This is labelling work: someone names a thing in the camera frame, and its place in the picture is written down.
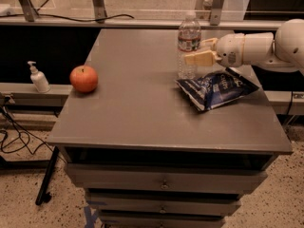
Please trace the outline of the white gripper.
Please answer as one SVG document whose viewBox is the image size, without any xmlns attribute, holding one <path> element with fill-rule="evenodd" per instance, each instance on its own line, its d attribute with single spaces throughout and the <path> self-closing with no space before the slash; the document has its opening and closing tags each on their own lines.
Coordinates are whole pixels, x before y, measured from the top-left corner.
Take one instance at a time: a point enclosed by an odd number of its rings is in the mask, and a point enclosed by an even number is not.
<svg viewBox="0 0 304 228">
<path fill-rule="evenodd" d="M 218 61 L 224 67 L 240 67 L 243 63 L 244 40 L 243 33 L 201 40 L 200 48 L 206 51 L 187 54 L 184 62 L 188 66 L 211 67 Z"/>
</svg>

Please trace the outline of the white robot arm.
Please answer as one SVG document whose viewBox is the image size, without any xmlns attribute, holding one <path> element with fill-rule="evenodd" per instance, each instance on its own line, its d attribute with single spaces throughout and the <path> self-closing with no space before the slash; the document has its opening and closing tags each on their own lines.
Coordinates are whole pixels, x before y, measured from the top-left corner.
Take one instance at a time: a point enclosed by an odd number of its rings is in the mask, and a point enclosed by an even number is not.
<svg viewBox="0 0 304 228">
<path fill-rule="evenodd" d="M 183 57 L 187 66 L 251 65 L 274 72 L 304 71 L 304 20 L 283 23 L 276 33 L 232 33 L 201 42 L 202 48 Z"/>
</svg>

